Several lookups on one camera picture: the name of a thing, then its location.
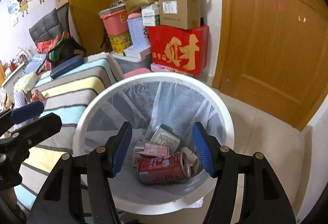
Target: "pink plastic bin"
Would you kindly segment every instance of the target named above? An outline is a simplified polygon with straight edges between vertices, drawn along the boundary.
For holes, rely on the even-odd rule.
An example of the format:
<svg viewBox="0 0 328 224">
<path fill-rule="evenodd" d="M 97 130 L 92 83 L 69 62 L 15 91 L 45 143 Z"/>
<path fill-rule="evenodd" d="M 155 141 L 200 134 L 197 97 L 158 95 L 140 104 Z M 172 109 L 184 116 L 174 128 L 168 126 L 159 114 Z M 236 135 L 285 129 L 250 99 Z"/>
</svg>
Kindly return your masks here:
<svg viewBox="0 0 328 224">
<path fill-rule="evenodd" d="M 109 36 L 121 35 L 129 30 L 127 19 L 128 13 L 126 9 L 114 12 L 108 15 L 102 15 L 105 28 Z"/>
</svg>

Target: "yellow box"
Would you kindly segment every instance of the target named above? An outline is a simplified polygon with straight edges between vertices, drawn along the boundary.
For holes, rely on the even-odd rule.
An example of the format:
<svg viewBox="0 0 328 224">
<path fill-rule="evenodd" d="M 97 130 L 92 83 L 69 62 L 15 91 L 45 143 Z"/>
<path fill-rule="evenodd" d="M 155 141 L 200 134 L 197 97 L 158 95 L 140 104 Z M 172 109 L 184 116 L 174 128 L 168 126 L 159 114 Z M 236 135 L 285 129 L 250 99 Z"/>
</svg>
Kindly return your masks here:
<svg viewBox="0 0 328 224">
<path fill-rule="evenodd" d="M 123 50 L 132 45 L 130 32 L 127 31 L 118 36 L 108 36 L 113 51 L 123 54 Z"/>
</svg>

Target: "open cardboard box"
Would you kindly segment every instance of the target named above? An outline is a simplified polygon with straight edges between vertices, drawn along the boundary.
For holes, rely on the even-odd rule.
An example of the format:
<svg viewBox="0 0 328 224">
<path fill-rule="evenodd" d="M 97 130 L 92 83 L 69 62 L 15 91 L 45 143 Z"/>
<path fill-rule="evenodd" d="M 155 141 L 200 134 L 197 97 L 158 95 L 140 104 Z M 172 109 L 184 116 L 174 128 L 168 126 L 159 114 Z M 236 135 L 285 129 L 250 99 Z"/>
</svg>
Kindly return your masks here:
<svg viewBox="0 0 328 224">
<path fill-rule="evenodd" d="M 184 30 L 200 27 L 200 0 L 158 0 L 161 25 Z"/>
</svg>

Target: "cartoon girl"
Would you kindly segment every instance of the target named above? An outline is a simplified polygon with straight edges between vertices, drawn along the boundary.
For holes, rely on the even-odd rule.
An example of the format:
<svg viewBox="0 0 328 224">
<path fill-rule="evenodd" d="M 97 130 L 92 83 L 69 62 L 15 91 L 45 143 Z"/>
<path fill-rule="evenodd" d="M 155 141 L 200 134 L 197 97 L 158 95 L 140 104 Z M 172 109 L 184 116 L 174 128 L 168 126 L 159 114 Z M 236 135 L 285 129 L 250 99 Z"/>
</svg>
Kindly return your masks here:
<svg viewBox="0 0 328 224">
<path fill-rule="evenodd" d="M 30 2 L 32 0 L 17 0 L 19 2 L 19 12 L 23 13 L 24 17 L 24 11 L 26 11 L 26 14 L 28 14 L 27 9 L 28 9 L 28 4 L 27 2 Z"/>
</svg>

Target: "gray storage bin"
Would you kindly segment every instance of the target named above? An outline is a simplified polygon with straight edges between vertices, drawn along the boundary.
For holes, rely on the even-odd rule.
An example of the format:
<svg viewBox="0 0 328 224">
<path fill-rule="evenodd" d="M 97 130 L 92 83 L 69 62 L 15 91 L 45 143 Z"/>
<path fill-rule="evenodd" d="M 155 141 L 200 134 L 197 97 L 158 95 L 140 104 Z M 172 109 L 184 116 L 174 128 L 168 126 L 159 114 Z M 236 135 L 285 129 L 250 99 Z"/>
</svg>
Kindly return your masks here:
<svg viewBox="0 0 328 224">
<path fill-rule="evenodd" d="M 138 68 L 150 69 L 150 64 L 153 62 L 153 59 L 151 58 L 151 54 L 147 55 L 144 59 L 134 58 L 130 56 L 123 56 L 113 51 L 110 54 L 115 58 L 115 60 L 120 65 L 123 74 Z"/>
</svg>

